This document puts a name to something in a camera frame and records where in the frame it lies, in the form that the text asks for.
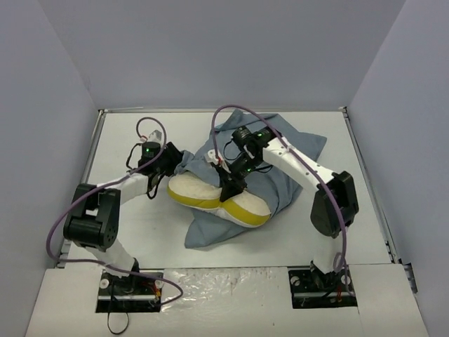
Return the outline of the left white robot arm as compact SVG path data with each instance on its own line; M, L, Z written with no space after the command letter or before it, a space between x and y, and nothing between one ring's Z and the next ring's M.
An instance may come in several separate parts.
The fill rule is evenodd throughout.
M138 171L121 183L80 184L74 193L75 206L64 224L64 238L93 254L124 293L141 285L139 265L117 239L121 205L145 195L155 198L161 180L174 174L183 153L172 142L150 141L140 145Z

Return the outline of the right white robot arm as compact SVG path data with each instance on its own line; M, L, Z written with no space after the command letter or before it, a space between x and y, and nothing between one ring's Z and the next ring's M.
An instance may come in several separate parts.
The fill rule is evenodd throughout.
M310 220L318 237L311 281L320 290L329 289L336 282L336 273L346 265L347 229L359 212L352 175L316 163L270 127L256 132L240 127L232 133L231 142L240 151L233 162L226 161L218 149L208 153L220 177L221 201L242 193L246 177L262 163L293 179L314 198Z

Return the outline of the cream white pillow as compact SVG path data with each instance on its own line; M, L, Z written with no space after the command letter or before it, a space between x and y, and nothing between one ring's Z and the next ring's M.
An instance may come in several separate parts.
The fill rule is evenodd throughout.
M271 217L267 203L258 196L243 191L226 201L220 201L222 189L203 182L193 173L185 172L168 181L167 193L179 204L210 213L241 227L259 227Z

